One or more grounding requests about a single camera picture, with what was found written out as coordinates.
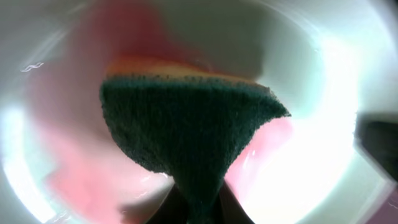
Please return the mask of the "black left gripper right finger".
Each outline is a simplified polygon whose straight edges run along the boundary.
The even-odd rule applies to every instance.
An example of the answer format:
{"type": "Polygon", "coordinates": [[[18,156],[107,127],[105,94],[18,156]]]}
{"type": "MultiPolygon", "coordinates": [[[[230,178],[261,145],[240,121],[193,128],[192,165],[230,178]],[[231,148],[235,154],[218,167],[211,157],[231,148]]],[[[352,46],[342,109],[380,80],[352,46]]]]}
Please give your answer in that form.
{"type": "Polygon", "coordinates": [[[218,194],[223,224],[254,224],[235,197],[227,182],[223,182],[218,194]]]}

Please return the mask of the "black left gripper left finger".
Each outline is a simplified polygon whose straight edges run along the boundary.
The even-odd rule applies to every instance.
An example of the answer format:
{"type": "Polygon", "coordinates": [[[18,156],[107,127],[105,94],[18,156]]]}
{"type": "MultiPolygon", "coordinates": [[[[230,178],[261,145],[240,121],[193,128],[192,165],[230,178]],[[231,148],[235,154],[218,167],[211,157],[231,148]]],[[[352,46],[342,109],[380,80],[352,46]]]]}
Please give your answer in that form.
{"type": "Polygon", "coordinates": [[[187,201],[174,184],[159,209],[146,221],[146,224],[186,224],[187,218],[187,201]]]}

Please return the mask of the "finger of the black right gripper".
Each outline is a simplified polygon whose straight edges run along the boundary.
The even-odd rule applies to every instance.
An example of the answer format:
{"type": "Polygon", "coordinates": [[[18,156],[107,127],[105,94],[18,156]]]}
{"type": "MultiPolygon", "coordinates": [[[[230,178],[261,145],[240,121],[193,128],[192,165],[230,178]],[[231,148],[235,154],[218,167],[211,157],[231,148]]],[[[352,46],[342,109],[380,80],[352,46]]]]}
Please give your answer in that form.
{"type": "Polygon", "coordinates": [[[397,182],[397,113],[359,114],[354,135],[366,154],[397,182]]]}

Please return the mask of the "light blue-green plate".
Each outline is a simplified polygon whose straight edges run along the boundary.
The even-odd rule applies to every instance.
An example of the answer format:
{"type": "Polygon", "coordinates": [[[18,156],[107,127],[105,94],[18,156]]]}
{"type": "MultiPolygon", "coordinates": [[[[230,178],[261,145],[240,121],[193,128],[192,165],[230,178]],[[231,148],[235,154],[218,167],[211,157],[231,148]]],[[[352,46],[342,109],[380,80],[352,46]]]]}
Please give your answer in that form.
{"type": "Polygon", "coordinates": [[[142,222],[173,180],[113,143],[98,88],[119,54],[175,58],[268,86],[291,112],[227,180],[256,223],[364,223],[394,184],[354,135],[397,112],[390,1],[1,2],[1,222],[142,222]]]}

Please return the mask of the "green yellow sponge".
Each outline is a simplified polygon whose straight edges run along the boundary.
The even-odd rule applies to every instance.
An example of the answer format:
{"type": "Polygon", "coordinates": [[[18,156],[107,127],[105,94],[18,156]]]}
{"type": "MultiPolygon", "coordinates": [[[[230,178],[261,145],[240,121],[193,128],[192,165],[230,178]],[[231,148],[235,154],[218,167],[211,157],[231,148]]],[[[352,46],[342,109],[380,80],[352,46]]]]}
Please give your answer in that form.
{"type": "Polygon", "coordinates": [[[229,167],[263,124],[290,114],[268,87],[151,57],[112,62],[99,97],[122,152],[173,178],[187,223],[223,223],[218,194],[229,167]]]}

